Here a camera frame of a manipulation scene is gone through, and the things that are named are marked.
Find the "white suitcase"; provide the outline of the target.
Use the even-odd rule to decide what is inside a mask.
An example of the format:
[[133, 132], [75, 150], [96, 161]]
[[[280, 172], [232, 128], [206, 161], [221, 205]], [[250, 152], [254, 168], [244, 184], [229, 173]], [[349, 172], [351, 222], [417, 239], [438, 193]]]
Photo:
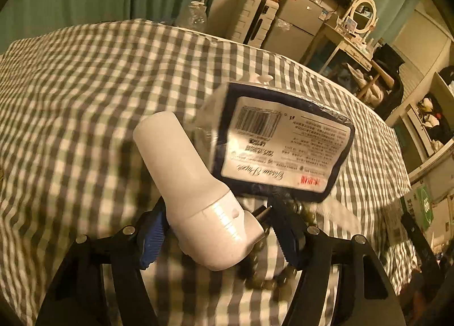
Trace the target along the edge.
[[226, 38], [261, 48], [278, 9], [274, 0], [237, 0]]

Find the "green white carton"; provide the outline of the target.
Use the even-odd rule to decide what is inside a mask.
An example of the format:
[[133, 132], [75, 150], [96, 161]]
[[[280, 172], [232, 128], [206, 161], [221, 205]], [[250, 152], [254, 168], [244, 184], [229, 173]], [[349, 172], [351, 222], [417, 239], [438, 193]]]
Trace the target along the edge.
[[422, 232], [426, 232], [434, 219], [432, 197], [425, 183], [418, 183], [404, 195], [402, 202]]

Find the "white shelf unit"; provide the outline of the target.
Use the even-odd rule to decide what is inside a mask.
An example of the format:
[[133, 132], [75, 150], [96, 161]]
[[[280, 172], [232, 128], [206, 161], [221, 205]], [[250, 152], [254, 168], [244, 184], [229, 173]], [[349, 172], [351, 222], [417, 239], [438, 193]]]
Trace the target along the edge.
[[424, 184], [433, 201], [453, 192], [453, 92], [436, 72], [387, 118], [394, 128], [412, 185]]

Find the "white dressing table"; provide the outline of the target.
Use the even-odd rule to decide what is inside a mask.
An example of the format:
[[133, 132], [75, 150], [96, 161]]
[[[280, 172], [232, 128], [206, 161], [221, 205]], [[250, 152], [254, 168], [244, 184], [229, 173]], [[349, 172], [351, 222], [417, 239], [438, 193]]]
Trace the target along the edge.
[[344, 63], [367, 74], [372, 69], [372, 59], [372, 55], [362, 51], [348, 36], [323, 24], [300, 62], [328, 78]]

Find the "clear water jug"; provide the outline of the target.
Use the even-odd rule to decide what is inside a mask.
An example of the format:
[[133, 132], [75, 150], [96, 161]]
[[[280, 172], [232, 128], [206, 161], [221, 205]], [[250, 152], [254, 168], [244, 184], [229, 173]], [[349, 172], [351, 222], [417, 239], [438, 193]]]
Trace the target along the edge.
[[175, 20], [175, 24], [178, 27], [195, 32], [205, 32], [207, 25], [205, 4], [201, 1], [191, 1], [188, 6], [182, 9]]

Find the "oval vanity mirror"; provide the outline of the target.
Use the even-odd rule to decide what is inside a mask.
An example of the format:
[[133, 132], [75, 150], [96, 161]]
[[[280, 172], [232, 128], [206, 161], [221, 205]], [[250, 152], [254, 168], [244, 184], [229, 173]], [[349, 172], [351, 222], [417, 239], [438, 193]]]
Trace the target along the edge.
[[374, 0], [355, 0], [345, 18], [347, 31], [355, 35], [364, 35], [370, 31], [378, 19]]

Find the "black framed labelled package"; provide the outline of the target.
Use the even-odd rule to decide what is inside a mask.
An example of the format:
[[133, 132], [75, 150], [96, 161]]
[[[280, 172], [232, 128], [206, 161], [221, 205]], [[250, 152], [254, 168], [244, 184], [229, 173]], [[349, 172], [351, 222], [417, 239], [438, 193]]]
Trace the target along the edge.
[[194, 146], [236, 195], [320, 203], [333, 190], [355, 127], [344, 114], [272, 80], [247, 73], [216, 88], [190, 126]]

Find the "checkered gingham bedsheet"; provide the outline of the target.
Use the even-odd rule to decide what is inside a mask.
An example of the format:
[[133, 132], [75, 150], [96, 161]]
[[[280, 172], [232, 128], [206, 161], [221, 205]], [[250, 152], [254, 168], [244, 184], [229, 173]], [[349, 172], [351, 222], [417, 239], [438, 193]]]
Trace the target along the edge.
[[356, 137], [334, 187], [396, 291], [416, 266], [393, 246], [384, 210], [409, 190], [394, 131], [338, 85], [281, 55], [145, 20], [84, 24], [15, 41], [1, 55], [1, 296], [33, 325], [79, 235], [104, 238], [158, 192], [132, 140], [141, 119], [191, 122], [223, 82], [268, 74], [276, 87], [352, 119]]

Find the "black clothes on chair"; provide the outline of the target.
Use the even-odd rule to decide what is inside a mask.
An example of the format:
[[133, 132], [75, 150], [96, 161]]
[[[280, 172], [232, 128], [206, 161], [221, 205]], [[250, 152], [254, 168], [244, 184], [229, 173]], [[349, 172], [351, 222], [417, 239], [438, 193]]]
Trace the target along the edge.
[[384, 95], [379, 105], [375, 107], [375, 113], [385, 121], [402, 103], [404, 85], [400, 77], [400, 67], [405, 61], [388, 44], [384, 44], [375, 50], [373, 61], [384, 73], [384, 76], [380, 75], [378, 79], [378, 84], [384, 90]]

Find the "grey mini fridge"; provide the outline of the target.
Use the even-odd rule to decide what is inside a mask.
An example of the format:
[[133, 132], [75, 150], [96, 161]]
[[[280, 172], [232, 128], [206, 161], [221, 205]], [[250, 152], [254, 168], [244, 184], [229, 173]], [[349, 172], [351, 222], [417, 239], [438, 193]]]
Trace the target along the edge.
[[300, 61], [324, 23], [323, 11], [314, 0], [281, 0], [262, 49]]

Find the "white plastic bottle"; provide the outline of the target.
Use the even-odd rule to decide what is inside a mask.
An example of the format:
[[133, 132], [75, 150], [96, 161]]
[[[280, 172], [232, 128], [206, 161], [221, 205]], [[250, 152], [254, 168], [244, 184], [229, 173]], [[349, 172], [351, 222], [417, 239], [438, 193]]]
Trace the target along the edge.
[[145, 118], [133, 140], [182, 252], [211, 271], [242, 261], [263, 238], [262, 225], [209, 172], [177, 117], [163, 111]]

